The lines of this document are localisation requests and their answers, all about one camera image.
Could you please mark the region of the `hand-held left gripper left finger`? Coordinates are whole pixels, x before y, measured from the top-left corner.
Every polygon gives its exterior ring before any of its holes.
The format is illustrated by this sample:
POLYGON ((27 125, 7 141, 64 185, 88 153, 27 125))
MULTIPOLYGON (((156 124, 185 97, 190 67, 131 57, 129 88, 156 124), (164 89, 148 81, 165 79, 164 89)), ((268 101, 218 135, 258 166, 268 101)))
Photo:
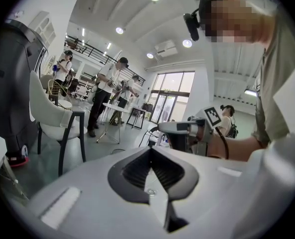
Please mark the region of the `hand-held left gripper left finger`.
POLYGON ((150 171, 150 151, 151 147, 140 147, 112 155, 119 160, 108 171, 108 183, 123 200, 134 204, 149 204, 145 185, 150 171))

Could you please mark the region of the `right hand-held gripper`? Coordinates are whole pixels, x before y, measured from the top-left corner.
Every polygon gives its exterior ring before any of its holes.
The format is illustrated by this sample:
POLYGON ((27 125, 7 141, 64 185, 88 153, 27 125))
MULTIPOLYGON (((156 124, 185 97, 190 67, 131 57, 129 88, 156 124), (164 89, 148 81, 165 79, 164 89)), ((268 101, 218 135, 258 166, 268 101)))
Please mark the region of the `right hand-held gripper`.
POLYGON ((222 138, 218 125, 221 116, 214 106, 203 108, 198 116, 190 116, 187 121, 170 121, 158 124, 172 149, 207 156, 208 144, 213 134, 222 138))

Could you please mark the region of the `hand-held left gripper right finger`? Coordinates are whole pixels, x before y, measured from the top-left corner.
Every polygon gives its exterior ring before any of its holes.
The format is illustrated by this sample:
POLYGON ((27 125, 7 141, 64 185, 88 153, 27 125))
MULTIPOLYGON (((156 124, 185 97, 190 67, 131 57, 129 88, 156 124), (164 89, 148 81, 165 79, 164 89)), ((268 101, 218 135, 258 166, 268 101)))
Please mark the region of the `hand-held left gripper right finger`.
POLYGON ((193 165, 175 156, 177 151, 153 146, 150 149, 150 165, 170 201, 187 198, 199 181, 199 173, 193 165))

